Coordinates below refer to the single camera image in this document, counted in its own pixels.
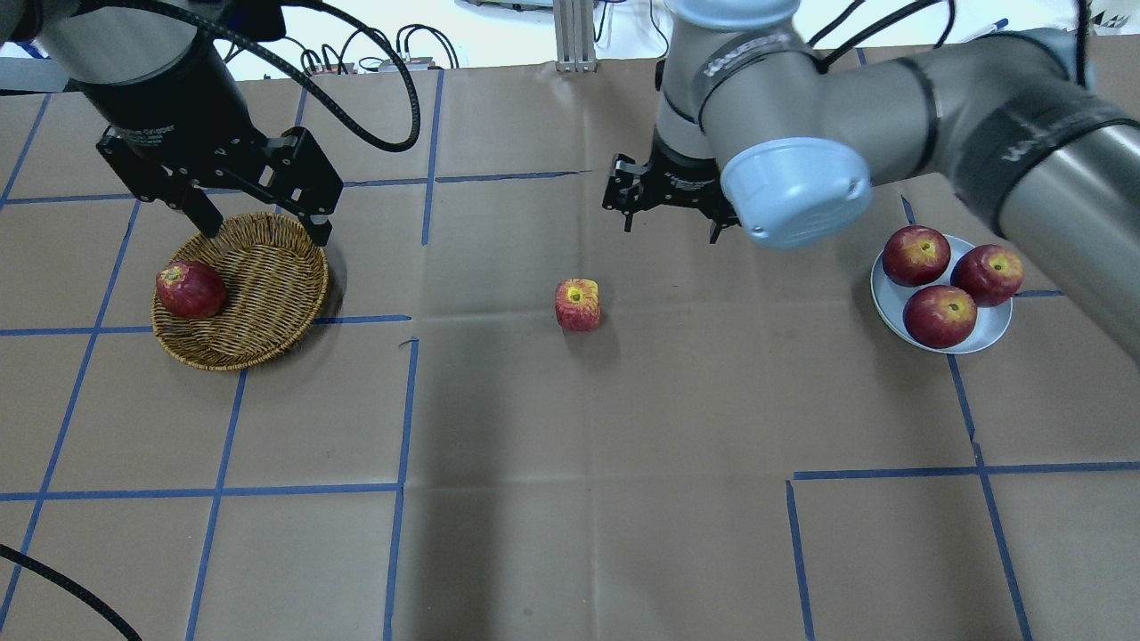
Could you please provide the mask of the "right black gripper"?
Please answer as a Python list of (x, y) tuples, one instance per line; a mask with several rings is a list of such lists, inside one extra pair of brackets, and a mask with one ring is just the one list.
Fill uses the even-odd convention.
[(614, 154), (602, 206), (622, 216), (626, 234), (630, 234), (635, 216), (656, 206), (695, 208), (709, 220), (710, 245), (720, 240), (722, 232), (740, 226), (736, 209), (720, 190), (720, 170), (715, 161), (675, 151), (659, 130), (653, 130), (650, 157), (644, 164)]

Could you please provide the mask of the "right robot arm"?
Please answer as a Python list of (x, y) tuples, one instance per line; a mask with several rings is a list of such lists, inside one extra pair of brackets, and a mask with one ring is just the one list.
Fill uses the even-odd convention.
[(803, 248), (876, 186), (944, 175), (1137, 357), (1137, 117), (1096, 96), (1078, 38), (1005, 31), (834, 70), (797, 1), (676, 1), (650, 159), (614, 155), (602, 206), (697, 208), (712, 236)]

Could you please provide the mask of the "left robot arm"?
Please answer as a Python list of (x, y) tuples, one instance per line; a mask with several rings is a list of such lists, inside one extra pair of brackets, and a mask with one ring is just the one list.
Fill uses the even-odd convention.
[(211, 188), (243, 190), (329, 243), (343, 182), (306, 127), (261, 133), (215, 21), (189, 1), (5, 1), (3, 40), (34, 40), (106, 121), (101, 159), (135, 198), (158, 200), (215, 237)]

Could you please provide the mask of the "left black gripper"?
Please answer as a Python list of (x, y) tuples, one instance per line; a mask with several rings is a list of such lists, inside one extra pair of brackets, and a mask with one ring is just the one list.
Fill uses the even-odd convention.
[(192, 41), (149, 78), (96, 86), (96, 108), (109, 123), (99, 157), (127, 190), (165, 198), (203, 237), (215, 238), (223, 216), (199, 186), (256, 194), (296, 216), (314, 245), (329, 244), (343, 190), (337, 170), (306, 127), (272, 138), (256, 130), (210, 40)]

